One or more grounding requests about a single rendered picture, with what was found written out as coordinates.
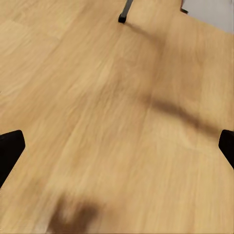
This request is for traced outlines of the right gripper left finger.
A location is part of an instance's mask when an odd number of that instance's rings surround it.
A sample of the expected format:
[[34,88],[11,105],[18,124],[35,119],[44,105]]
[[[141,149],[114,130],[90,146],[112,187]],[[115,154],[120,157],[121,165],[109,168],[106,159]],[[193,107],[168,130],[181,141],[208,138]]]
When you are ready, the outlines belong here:
[[0,135],[0,188],[25,149],[21,130]]

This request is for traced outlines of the camera tripod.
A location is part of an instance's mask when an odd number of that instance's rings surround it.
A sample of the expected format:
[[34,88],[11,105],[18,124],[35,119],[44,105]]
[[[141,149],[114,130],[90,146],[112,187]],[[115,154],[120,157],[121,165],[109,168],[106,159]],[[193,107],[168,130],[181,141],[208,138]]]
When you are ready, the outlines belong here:
[[118,19],[119,22],[123,22],[123,23],[126,22],[126,16],[129,12],[129,9],[132,5],[132,2],[133,2],[133,0],[127,0],[126,4],[124,6],[123,12],[119,16],[119,19]]

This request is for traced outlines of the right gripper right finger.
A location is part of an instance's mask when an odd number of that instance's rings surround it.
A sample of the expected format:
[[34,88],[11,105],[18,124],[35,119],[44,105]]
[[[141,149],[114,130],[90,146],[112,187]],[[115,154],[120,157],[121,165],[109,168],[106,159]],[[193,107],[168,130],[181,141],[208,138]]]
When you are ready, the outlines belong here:
[[234,132],[223,130],[218,146],[234,169]]

